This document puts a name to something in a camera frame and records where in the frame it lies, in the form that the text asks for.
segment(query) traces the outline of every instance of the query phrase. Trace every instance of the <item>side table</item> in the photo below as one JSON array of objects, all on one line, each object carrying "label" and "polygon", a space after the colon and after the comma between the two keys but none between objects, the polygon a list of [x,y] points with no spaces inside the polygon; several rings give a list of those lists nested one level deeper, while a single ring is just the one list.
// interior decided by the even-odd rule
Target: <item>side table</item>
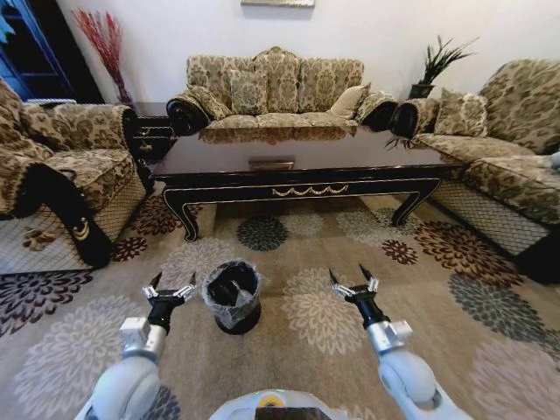
[{"label": "side table", "polygon": [[165,102],[134,102],[138,129],[134,140],[140,145],[141,157],[147,165],[161,161],[177,138],[173,133]]}]

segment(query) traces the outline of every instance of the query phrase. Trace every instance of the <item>mesh sofa skirt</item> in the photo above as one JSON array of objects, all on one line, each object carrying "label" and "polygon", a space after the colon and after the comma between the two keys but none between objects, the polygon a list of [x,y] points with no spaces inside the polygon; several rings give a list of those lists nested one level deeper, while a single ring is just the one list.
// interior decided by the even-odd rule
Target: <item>mesh sofa skirt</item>
[{"label": "mesh sofa skirt", "polygon": [[[133,173],[94,220],[114,242],[146,191]],[[0,221],[0,274],[89,269],[70,234],[46,206],[23,219]]]},{"label": "mesh sofa skirt", "polygon": [[454,180],[444,180],[431,197],[513,256],[550,231],[498,201]]}]

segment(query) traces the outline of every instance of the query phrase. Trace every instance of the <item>floral patterned rug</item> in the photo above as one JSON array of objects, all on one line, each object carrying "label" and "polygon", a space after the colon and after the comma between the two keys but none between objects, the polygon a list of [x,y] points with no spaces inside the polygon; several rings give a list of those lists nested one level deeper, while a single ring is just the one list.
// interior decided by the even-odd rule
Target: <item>floral patterned rug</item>
[{"label": "floral patterned rug", "polygon": [[99,375],[120,358],[118,327],[147,315],[140,293],[201,280],[231,258],[264,277],[262,317],[228,336],[196,297],[171,322],[163,387],[145,418],[205,419],[258,389],[311,392],[355,419],[403,418],[350,304],[333,295],[328,268],[362,283],[381,279],[378,305],[415,333],[455,403],[473,418],[560,418],[560,294],[520,275],[477,236],[423,204],[399,228],[391,197],[192,206],[203,237],[184,243],[160,195],[143,204],[94,272],[0,277],[2,419],[74,418]]}]

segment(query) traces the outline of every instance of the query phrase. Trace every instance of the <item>dark wooden coffee table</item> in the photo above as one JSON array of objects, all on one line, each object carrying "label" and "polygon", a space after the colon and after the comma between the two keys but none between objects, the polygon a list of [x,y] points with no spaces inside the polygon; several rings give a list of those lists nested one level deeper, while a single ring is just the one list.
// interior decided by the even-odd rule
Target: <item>dark wooden coffee table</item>
[{"label": "dark wooden coffee table", "polygon": [[181,137],[152,177],[165,182],[164,201],[189,242],[199,233],[187,207],[195,203],[407,193],[393,215],[398,226],[463,165],[392,139],[362,127],[205,129]]}]

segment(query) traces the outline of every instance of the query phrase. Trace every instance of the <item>white wall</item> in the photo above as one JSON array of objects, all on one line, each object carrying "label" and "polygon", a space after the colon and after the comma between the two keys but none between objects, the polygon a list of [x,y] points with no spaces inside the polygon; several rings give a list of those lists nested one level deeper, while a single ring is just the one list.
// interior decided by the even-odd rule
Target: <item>white wall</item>
[{"label": "white wall", "polygon": [[166,101],[186,84],[196,53],[252,56],[282,46],[303,56],[355,57],[365,81],[405,98],[422,74],[436,36],[476,37],[477,55],[455,63],[436,84],[477,91],[504,62],[560,58],[558,0],[317,0],[315,9],[242,6],[241,0],[58,0],[101,92],[116,98],[71,9],[109,11],[123,26],[122,73],[137,101]]}]

